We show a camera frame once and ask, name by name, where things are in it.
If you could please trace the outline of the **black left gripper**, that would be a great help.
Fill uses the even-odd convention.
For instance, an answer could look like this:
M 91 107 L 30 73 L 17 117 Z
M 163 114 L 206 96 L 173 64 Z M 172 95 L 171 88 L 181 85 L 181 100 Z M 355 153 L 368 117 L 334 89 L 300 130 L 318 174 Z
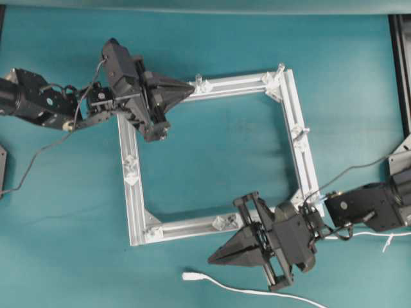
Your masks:
M 140 132 L 145 141 L 164 140 L 169 124 L 165 120 L 157 124 L 152 121 L 148 98 L 128 49 L 111 38 L 102 47 L 101 57 L 114 97 L 114 111 Z M 164 116 L 195 91 L 189 83 L 151 71 L 144 72 L 144 82 L 153 91 L 153 116 Z

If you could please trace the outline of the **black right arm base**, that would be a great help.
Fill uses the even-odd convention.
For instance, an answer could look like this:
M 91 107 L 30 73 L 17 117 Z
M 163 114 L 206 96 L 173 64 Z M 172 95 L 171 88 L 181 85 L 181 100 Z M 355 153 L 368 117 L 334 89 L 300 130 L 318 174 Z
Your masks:
M 389 156 L 390 177 L 410 169 L 410 139 L 411 136 L 408 135 Z

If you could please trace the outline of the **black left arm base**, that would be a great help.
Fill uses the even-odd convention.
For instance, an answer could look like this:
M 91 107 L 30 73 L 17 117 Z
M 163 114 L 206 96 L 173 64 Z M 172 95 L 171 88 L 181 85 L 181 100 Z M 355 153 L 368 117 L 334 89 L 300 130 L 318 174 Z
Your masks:
M 0 198 L 3 197 L 3 188 L 5 183 L 5 174 L 6 174 L 6 161 L 7 161 L 7 151 L 0 145 Z

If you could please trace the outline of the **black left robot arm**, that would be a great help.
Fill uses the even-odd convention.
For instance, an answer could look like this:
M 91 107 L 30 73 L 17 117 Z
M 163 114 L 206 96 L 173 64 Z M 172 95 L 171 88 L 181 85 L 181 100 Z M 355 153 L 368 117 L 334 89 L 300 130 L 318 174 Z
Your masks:
M 94 81 L 83 89 L 48 83 L 41 75 L 12 69 L 1 78 L 1 115 L 37 126 L 72 132 L 124 117 L 147 142 L 165 139 L 166 113 L 195 92 L 194 86 L 149 71 L 116 39 L 101 50 L 108 85 Z

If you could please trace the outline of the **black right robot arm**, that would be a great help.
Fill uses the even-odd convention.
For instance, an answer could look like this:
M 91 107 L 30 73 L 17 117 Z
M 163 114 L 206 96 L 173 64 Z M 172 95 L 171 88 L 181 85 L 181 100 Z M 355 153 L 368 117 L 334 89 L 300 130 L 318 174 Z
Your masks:
M 268 287 L 276 291 L 293 283 L 292 268 L 310 271 L 315 265 L 317 241 L 335 235 L 348 241 L 354 225 L 375 232 L 410 224 L 410 180 L 394 175 L 341 194 L 329 194 L 325 206 L 334 226 L 325 224 L 315 207 L 296 209 L 291 202 L 270 210 L 258 192 L 234 200 L 243 226 L 209 258 L 216 265 L 261 266 Z

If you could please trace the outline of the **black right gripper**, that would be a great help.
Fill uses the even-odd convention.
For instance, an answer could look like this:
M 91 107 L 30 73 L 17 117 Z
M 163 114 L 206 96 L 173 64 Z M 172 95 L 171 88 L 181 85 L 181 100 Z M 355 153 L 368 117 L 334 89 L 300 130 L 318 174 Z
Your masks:
M 292 266 L 315 265 L 315 233 L 289 201 L 270 210 L 257 192 L 233 201 L 243 226 L 208 258 L 209 264 L 261 266 L 269 283 L 292 283 Z

